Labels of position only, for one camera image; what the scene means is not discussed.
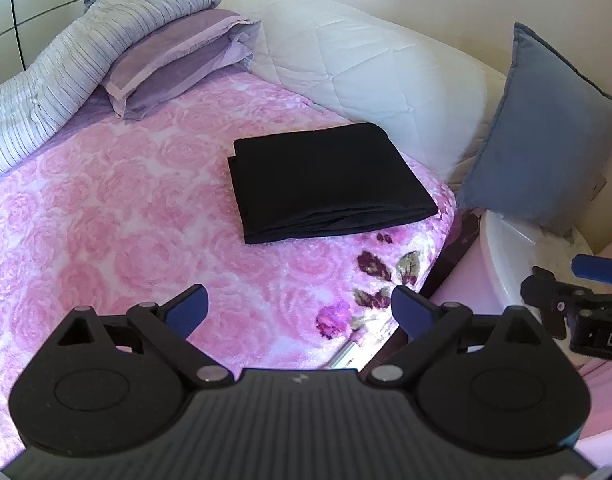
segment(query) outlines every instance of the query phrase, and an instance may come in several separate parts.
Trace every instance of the pink rose pattern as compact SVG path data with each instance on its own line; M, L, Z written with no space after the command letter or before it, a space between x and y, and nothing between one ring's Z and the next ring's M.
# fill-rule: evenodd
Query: pink rose pattern
M122 314L203 283L211 309L190 341L237 374L322 367L358 335L376 351L395 328L390 309L370 309L385 326L379 333L358 329L351 317L369 307L354 291L377 298L392 290L398 261L413 251L419 290L452 223L449 189L407 159L437 202L435 217L380 233L246 246L226 163L239 137L346 122L229 68L139 122L91 97L49 146L0 178L0 466L21 446L10 387L78 304ZM365 252L384 266L358 265Z

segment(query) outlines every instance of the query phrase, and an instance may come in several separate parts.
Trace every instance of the striped comforter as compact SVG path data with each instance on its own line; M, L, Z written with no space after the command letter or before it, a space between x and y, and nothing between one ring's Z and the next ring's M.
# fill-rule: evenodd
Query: striped comforter
M129 46L220 1L98 0L28 70L0 85L0 175L57 133Z

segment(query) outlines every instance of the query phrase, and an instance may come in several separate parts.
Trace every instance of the black folded cloth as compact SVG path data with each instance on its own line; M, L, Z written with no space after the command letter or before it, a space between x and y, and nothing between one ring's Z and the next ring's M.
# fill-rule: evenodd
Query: black folded cloth
M347 235L437 213L375 124L235 140L230 177L247 244Z

